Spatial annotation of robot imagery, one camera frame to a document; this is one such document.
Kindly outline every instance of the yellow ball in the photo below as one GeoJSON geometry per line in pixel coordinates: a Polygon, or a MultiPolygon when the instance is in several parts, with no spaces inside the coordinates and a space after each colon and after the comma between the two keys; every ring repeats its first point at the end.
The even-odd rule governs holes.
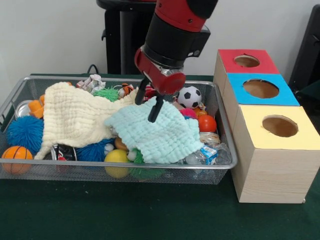
{"type": "MultiPolygon", "coordinates": [[[[127,152],[121,149],[116,149],[107,154],[104,159],[105,163],[129,163],[127,158],[127,152]]],[[[106,166],[105,171],[111,177],[116,179],[124,178],[129,174],[129,169],[127,167],[111,167],[106,166]]]]}

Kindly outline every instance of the metal basket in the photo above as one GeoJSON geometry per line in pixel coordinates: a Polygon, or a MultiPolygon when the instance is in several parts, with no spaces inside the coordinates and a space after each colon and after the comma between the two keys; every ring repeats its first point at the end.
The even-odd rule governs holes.
{"type": "MultiPolygon", "coordinates": [[[[6,139],[8,124],[15,118],[14,112],[18,104],[25,100],[35,100],[45,93],[45,90],[58,82],[71,82],[73,85],[85,77],[50,77],[29,76],[21,79],[4,104],[0,107],[0,156],[9,147],[6,139]]],[[[133,84],[137,87],[140,80],[126,78],[103,78],[106,88],[122,83],[133,84]]],[[[218,184],[228,169],[233,168],[238,161],[234,141],[229,128],[226,112],[218,87],[208,81],[187,81],[185,86],[195,86],[201,91],[208,114],[215,116],[217,131],[222,142],[230,149],[232,161],[229,165],[187,165],[187,164],[135,164],[135,163],[106,163],[88,161],[54,161],[48,154],[45,160],[0,159],[0,179],[21,180],[55,180],[55,181],[98,181],[98,182],[147,182],[147,183],[175,183],[175,184],[218,184]],[[31,164],[32,167],[24,174],[7,173],[3,163],[31,164]],[[107,174],[108,170],[128,171],[123,178],[114,178],[107,174]],[[158,169],[157,177],[143,179],[132,174],[139,171],[158,169]]],[[[172,101],[172,95],[165,99],[172,101]]]]}

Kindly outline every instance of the white towel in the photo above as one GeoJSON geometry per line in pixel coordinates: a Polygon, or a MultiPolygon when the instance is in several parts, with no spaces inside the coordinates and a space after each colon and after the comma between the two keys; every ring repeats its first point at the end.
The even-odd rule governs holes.
{"type": "Polygon", "coordinates": [[[47,88],[44,105],[44,130],[40,151],[34,159],[43,159],[53,144],[83,148],[112,137],[104,121],[119,109],[135,104],[137,90],[111,102],[66,82],[47,88]]]}

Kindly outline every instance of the red robot arm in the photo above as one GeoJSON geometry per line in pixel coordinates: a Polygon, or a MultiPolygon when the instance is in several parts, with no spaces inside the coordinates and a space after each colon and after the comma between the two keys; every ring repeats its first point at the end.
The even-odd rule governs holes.
{"type": "Polygon", "coordinates": [[[204,26],[218,0],[158,0],[145,44],[135,55],[135,64],[145,76],[135,103],[140,105],[146,86],[157,91],[156,105],[148,120],[155,122],[164,95],[183,88],[186,76],[182,69],[186,58],[199,57],[210,31],[204,26]]]}

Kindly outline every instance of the pink ball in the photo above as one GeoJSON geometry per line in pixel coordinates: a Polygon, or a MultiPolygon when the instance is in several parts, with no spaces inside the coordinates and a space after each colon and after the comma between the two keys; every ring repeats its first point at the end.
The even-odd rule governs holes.
{"type": "Polygon", "coordinates": [[[191,108],[185,108],[179,111],[184,116],[185,119],[197,119],[196,112],[191,108]]]}

